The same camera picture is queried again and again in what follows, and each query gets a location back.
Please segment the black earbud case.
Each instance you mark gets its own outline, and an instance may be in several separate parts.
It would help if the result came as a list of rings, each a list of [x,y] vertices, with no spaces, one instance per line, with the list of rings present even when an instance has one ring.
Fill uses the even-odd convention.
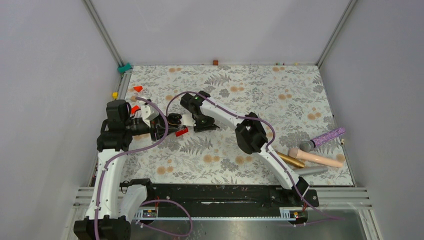
[[[178,113],[170,113],[167,116],[167,121],[169,125],[172,126],[180,126],[182,125],[182,115]]]

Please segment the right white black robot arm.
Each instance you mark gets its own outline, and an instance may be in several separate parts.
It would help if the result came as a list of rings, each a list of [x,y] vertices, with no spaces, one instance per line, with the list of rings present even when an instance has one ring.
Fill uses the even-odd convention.
[[[236,136],[237,146],[245,154],[260,159],[273,173],[281,187],[287,191],[287,201],[293,206],[302,203],[315,209],[319,206],[318,196],[308,182],[294,172],[279,158],[268,140],[264,125],[270,123],[250,112],[241,115],[225,105],[219,104],[204,91],[184,91],[179,94],[180,105],[188,110],[194,120],[194,131],[215,130],[219,122],[231,129]]]

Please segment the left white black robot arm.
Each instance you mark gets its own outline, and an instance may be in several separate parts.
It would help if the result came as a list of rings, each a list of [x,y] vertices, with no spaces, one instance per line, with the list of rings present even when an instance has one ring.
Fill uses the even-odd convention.
[[[150,133],[148,125],[156,117],[166,115],[149,99],[143,102],[140,116],[131,116],[129,102],[118,99],[107,103],[107,118],[103,121],[96,140],[98,151],[97,177],[94,192],[82,220],[74,223],[73,232],[79,240],[128,240],[131,222],[140,205],[148,206],[155,200],[149,180],[131,183],[121,202],[118,202],[120,179],[133,136]]]

